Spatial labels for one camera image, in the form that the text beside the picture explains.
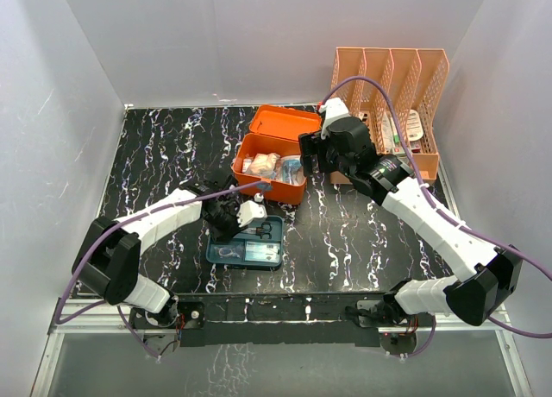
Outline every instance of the black marble table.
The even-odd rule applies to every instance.
[[[313,107],[296,107],[314,110]],[[101,214],[125,216],[164,198],[192,177],[230,166],[257,107],[129,110]],[[445,202],[437,182],[433,193]],[[381,292],[404,278],[450,275],[412,229],[358,194],[315,174],[303,203],[267,203],[285,221],[278,270],[215,267],[205,259],[203,221],[159,241],[140,272],[175,293]],[[86,295],[81,289],[77,297]]]

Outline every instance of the robotic arm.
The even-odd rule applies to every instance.
[[[349,115],[341,99],[328,100],[320,113],[322,129],[299,137],[305,175],[312,173],[313,158],[321,173],[344,174],[358,192],[409,224],[454,273],[437,280],[403,280],[370,317],[398,324],[420,312],[453,312],[467,324],[481,325],[514,292],[522,259],[442,218],[423,198],[408,165],[394,155],[376,154],[367,126]]]
[[[185,189],[177,189],[154,205],[129,216],[115,220],[98,217],[88,229],[72,271],[75,272],[90,246],[117,222],[149,213],[160,205],[175,204],[225,190],[232,184],[231,177],[221,186],[217,181],[191,183]],[[233,195],[175,206],[152,215],[147,214],[144,218],[126,224],[111,234],[85,264],[79,280],[108,304],[126,303],[136,306],[146,312],[146,318],[153,325],[168,326],[177,317],[178,296],[139,274],[141,255],[162,237],[200,218],[209,223],[211,237],[216,242],[226,242],[254,219],[266,216],[264,205],[252,200],[240,204]]]

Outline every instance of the gray floor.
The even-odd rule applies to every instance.
[[[493,331],[437,332],[421,356],[405,363],[380,352],[222,345],[177,349],[157,364],[130,335],[70,335],[50,396],[514,395]]]

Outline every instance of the white wall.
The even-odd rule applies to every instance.
[[[483,0],[67,0],[125,104],[318,101],[337,46],[444,47]]]
[[[552,268],[552,0],[485,0],[452,59],[436,117],[462,218]],[[512,323],[552,330],[552,286],[524,265]],[[517,337],[535,395],[552,388],[552,341]]]
[[[65,0],[0,0],[0,394],[28,395],[122,104]]]

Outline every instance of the orange box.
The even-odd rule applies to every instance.
[[[232,170],[240,186],[263,180],[272,186],[270,192],[265,192],[265,199],[298,205],[303,200],[306,181],[301,186],[282,183],[280,181],[262,179],[254,175],[242,173],[243,159],[255,157],[257,154],[276,153],[282,157],[287,155],[301,155],[299,135],[318,131],[321,119],[318,114],[304,110],[281,108],[278,106],[262,105],[255,114],[250,134],[245,135],[238,155],[235,158]],[[254,196],[257,187],[246,188],[243,194]]]

